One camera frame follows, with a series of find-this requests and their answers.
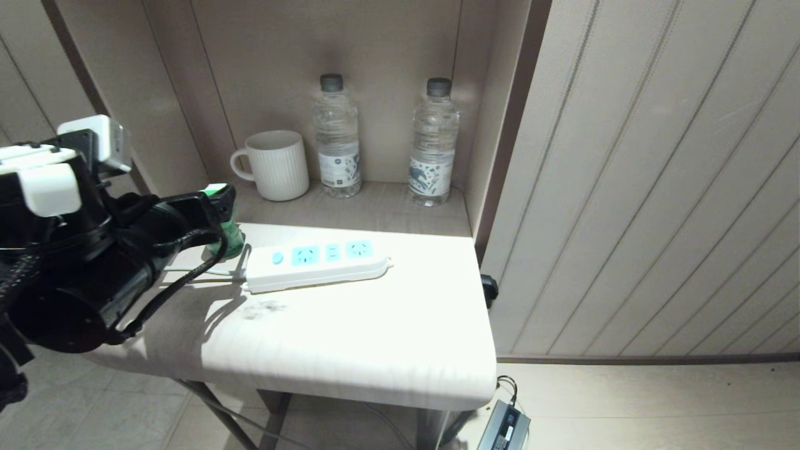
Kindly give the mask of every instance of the ribbed ceramic mug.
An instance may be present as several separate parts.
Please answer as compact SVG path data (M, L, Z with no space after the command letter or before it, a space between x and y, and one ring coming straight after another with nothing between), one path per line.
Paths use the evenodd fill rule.
M236 167L246 155L253 173ZM267 200L296 199L308 191L308 167L302 136L294 131L264 131L245 141L245 148L230 156L230 168L248 181L255 181L258 193Z

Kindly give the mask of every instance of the floor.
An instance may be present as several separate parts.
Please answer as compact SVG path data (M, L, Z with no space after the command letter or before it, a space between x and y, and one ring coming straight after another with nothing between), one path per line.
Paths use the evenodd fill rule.
M206 406L171 380L116 372L79 356L35 353L26 366L31 393L0 413L2 450L240 449ZM499 364L498 374L518 382L518 406L532 418L531 450L800 448L800 363ZM255 392L213 389L225 405L266 422ZM510 394L499 389L496 398ZM413 412L378 407L413 442ZM490 408L480 409L448 449L475 449L489 414ZM283 433L318 450L403 449L358 402L294 396ZM278 448L294 450L286 443Z

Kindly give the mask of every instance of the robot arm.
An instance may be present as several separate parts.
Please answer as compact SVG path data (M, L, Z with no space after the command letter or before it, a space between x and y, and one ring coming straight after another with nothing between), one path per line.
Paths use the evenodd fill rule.
M230 219L232 187L211 199L112 198L106 179L127 171L125 131L103 115L62 124L41 143L0 148L0 411L25 396L20 367L33 356L22 336L70 353L120 344L225 255L220 223ZM120 323L178 252L215 242L213 258Z

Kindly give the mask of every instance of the bottle label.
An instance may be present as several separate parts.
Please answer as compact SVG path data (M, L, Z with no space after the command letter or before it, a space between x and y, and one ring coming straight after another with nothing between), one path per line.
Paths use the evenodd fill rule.
M319 154L319 172L322 184L330 187L349 187L361 181L361 158L358 147L344 156Z
M419 195L436 197L450 192L453 159L445 163L429 164L411 158L408 185Z

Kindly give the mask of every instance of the wooden shelf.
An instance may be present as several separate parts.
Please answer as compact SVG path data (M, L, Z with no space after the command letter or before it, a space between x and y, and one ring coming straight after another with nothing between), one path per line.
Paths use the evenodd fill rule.
M254 183L228 182L236 187L237 222L471 236L464 195L456 189L440 207L421 207L411 202L405 183L364 182L354 197L332 199L318 180L312 180L302 197L271 202L258 194Z

